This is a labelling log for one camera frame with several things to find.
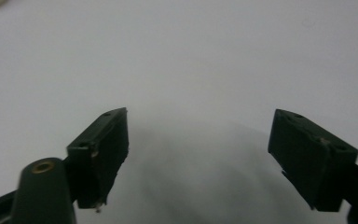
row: white surface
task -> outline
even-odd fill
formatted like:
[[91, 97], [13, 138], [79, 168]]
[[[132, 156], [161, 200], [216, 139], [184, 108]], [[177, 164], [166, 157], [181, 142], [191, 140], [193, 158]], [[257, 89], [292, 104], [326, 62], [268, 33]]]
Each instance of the white surface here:
[[358, 1], [27, 1], [0, 7], [0, 195], [104, 111], [131, 152], [78, 223], [345, 223], [267, 153], [274, 109], [358, 147]]

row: white tabletop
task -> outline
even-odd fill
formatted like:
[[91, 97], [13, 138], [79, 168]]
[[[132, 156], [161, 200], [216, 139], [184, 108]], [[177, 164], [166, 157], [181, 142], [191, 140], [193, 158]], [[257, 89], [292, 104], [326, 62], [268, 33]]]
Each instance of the white tabletop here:
[[0, 195], [126, 106], [131, 152], [78, 223], [346, 223], [267, 153], [275, 108], [358, 148], [358, 1], [30, 1], [0, 7]]

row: white background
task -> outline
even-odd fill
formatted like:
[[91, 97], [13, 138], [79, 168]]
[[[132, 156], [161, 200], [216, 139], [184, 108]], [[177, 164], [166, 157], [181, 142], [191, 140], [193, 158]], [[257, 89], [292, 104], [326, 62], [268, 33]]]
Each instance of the white background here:
[[358, 1], [31, 1], [0, 7], [0, 195], [105, 111], [130, 156], [78, 223], [345, 223], [267, 153], [275, 108], [358, 148]]

